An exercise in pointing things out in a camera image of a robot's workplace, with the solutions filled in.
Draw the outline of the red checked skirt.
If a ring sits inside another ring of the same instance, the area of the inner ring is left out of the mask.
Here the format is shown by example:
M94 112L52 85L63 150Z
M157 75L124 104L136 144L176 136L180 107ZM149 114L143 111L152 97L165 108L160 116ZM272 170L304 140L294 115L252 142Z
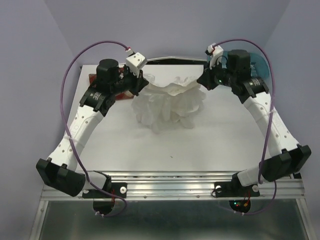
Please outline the red checked skirt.
M88 99L97 103L107 97L115 98L116 101L133 98L130 87L135 83L135 79L127 66L100 64L96 68L96 74L89 77Z

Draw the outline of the white cloth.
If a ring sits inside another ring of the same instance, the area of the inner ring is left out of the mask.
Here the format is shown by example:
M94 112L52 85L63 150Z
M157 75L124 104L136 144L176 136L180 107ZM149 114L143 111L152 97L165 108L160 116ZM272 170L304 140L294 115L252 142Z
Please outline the white cloth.
M137 122L156 134L178 127L193 129L194 118L204 109L206 98L198 78L175 76L164 83L163 78L150 73L143 77L148 85L133 98L131 105Z

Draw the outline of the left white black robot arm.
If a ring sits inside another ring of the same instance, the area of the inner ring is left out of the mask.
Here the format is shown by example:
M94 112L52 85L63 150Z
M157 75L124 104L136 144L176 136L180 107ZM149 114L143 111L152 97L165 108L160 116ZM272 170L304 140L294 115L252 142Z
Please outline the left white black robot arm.
M137 96L148 85L143 77L147 60L134 54L120 67L114 59L103 59L96 68L96 77L79 101L71 125L56 149L39 159L36 169L44 184L71 197L85 186L87 174L77 173L78 158L97 125L116 101L116 96L129 91Z

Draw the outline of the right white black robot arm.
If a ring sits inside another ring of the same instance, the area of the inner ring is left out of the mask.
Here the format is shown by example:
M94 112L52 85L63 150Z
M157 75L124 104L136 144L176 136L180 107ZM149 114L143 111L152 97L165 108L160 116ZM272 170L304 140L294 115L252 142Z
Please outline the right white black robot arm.
M301 170L311 155L308 145L301 145L290 133L273 105L272 95L264 81L252 68L251 54L236 49L224 54L220 46L207 49L208 62L197 83L207 90L229 87L249 111L265 138L263 158L257 167L240 171L230 182L231 192L242 195L248 186L273 182Z

